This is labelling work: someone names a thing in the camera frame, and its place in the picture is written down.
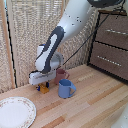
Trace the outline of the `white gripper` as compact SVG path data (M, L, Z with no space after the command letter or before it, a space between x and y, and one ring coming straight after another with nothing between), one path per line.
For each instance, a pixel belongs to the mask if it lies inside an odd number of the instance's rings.
M56 71L51 71L50 73L42 74L39 71L32 71L29 74L29 83L31 85L37 85L46 81L50 81L56 77ZM49 82L46 82L46 87L49 88Z

